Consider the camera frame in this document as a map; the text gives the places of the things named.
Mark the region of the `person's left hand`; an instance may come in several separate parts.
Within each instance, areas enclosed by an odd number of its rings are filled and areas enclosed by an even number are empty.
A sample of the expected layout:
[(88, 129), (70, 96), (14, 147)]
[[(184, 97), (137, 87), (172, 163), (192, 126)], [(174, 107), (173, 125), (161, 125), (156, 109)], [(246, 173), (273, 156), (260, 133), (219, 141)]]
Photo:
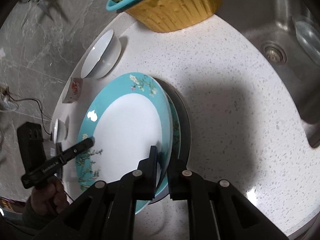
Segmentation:
[(69, 206), (63, 184), (56, 176), (50, 178), (45, 186), (33, 188), (30, 203), (38, 215), (61, 213)]

